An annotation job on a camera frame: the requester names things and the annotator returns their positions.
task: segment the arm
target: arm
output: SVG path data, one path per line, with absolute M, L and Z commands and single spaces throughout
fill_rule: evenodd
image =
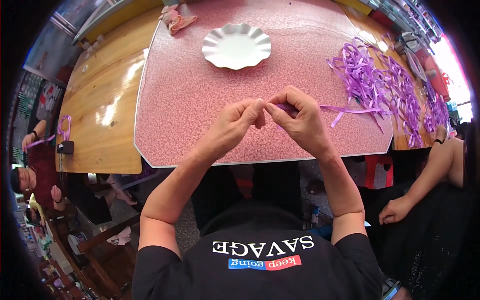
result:
M 22 141 L 22 150 L 26 152 L 26 147 L 33 143 L 36 138 L 41 138 L 45 136 L 47 130 L 47 121 L 41 120 L 33 129 L 36 132 L 36 135 L 32 132 L 27 134 Z
M 156 245 L 180 251 L 174 224 L 208 168 L 242 140 L 248 128 L 265 125 L 264 101 L 247 99 L 226 105 L 197 146 L 148 196 L 140 217 L 139 250 Z
M 47 132 L 47 121 L 40 120 L 33 130 L 36 132 L 37 137 L 44 137 Z
M 65 210 L 67 205 L 66 200 L 64 197 L 62 197 L 61 190 L 58 188 L 58 186 L 52 186 L 50 193 L 52 194 L 53 208 L 60 211 Z
M 292 118 L 278 107 L 279 104 L 294 106 L 298 113 Z M 275 123 L 318 160 L 328 203 L 335 217 L 332 244 L 352 233 L 367 235 L 360 193 L 328 136 L 317 101 L 301 90 L 287 86 L 268 100 L 265 109 Z
M 336 149 L 316 156 L 324 178 L 325 192 L 333 216 L 332 244 L 352 233 L 367 235 L 365 211 L 359 190 Z
M 38 202 L 35 200 L 35 195 L 34 194 L 32 194 L 30 196 L 30 200 L 28 200 L 28 205 L 36 208 L 38 210 L 38 212 L 40 213 L 40 218 L 42 220 L 45 220 L 45 215 L 43 214 L 42 206 L 40 204 L 38 204 Z
M 409 213 L 438 183 L 448 178 L 456 187 L 463 187 L 463 141 L 446 140 L 430 154 L 427 165 L 408 192 L 391 200 L 378 215 L 380 224 L 395 223 Z

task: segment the red stool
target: red stool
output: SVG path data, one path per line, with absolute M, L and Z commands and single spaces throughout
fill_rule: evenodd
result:
M 235 178 L 235 180 L 237 181 L 237 186 L 239 187 L 239 190 L 242 193 L 243 197 L 245 197 L 245 199 L 250 199 L 252 197 L 251 193 L 253 182 L 247 179 Z
M 387 155 L 365 155 L 365 162 L 367 163 L 367 177 L 365 178 L 365 186 L 369 189 L 373 189 L 373 181 L 375 180 L 375 169 L 377 164 L 390 165 L 390 169 L 387 171 L 387 180 L 385 187 L 392 186 L 393 181 L 393 161 L 390 156 Z

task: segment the pink speckled tabletop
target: pink speckled tabletop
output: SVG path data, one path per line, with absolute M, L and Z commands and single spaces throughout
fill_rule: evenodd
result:
M 183 5 L 182 15 L 198 20 L 171 36 L 160 23 L 150 47 L 139 89 L 134 143 L 153 167 L 176 166 L 229 102 L 268 99 L 292 84 L 320 104 L 343 107 L 343 82 L 326 64 L 356 35 L 355 28 L 330 0 L 209 0 Z M 202 54 L 203 38 L 227 23 L 260 27 L 271 38 L 272 54 L 257 66 L 217 68 Z M 352 109 L 361 109 L 352 101 Z M 336 111 L 322 109 L 330 125 Z M 217 163 L 309 159 L 267 115 L 261 130 L 251 128 L 242 142 Z M 344 114 L 330 128 L 343 156 L 384 153 L 393 136 L 389 118 Z

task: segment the white plate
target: white plate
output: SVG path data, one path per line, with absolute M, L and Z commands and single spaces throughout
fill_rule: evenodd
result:
M 219 68 L 239 70 L 270 56 L 270 37 L 248 24 L 226 24 L 212 30 L 203 42 L 205 59 Z

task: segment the blue label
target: blue label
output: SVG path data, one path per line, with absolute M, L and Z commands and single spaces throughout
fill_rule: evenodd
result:
M 265 262 L 262 261 L 252 261 L 248 259 L 228 259 L 228 268 L 232 269 L 256 269 L 256 270 L 266 270 Z

